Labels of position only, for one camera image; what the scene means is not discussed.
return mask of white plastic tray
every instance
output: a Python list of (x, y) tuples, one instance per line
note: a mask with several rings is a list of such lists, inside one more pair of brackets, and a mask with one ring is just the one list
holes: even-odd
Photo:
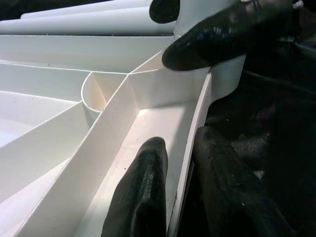
[[(24, 37), (12, 39), (17, 42)], [(40, 41), (40, 37), (25, 39), (30, 46)], [(76, 49), (80, 51), (82, 41), (74, 39), (79, 40)], [(90, 45), (95, 42), (93, 37), (81, 39)], [(45, 40), (60, 40), (64, 47), (68, 37)], [(156, 38), (135, 45), (147, 40), (161, 49), (163, 43)], [(50, 111), (28, 132), (0, 148), (0, 236), (100, 236), (117, 183), (143, 142), (153, 136), (166, 141), (167, 235), (175, 236), (195, 131), (204, 124), (210, 103), (236, 88), (238, 79), (231, 81), (231, 74), (239, 78), (238, 65), (234, 67), (232, 61), (229, 69), (217, 67), (212, 73), (208, 69), (179, 73), (166, 69), (159, 53), (132, 71), (133, 63), (121, 52), (115, 60), (126, 64), (115, 72), (90, 71), (95, 66), (92, 62), (87, 63), (88, 70), (68, 70), (34, 67), (43, 57), (40, 51), (24, 63), (28, 66), (17, 65), (16, 59), (31, 53), (27, 47), (21, 50), (11, 61), (12, 55), (0, 46), (0, 52), (5, 52), (0, 57), (0, 90), (31, 100), (38, 97), (43, 105), (48, 105), (46, 100), (57, 101), (59, 109), (65, 107)], [(56, 57), (52, 52), (46, 52), (47, 61)], [(75, 51), (64, 54), (71, 55), (67, 67), (84, 67), (73, 56)], [(87, 57), (97, 62), (95, 51)]]

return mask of black glove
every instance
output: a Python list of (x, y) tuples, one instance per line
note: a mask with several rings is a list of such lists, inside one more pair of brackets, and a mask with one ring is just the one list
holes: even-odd
[[(315, 1), (304, 4), (315, 10)], [(150, 16), (158, 23), (167, 23), (176, 20), (179, 9), (179, 0), (154, 0)], [(162, 61), (172, 70), (188, 71), (271, 48), (289, 32), (292, 12), (292, 0), (238, 1), (196, 24), (167, 48)]]

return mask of gloved hand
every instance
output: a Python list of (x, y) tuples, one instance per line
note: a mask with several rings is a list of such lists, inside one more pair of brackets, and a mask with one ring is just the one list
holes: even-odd
[[(304, 5), (315, 10), (313, 0)], [(167, 23), (177, 19), (179, 10), (180, 0), (153, 0), (150, 16)], [(286, 36), (292, 12), (292, 0), (239, 0), (196, 24), (166, 49), (162, 61), (169, 69), (189, 71), (270, 48)]]

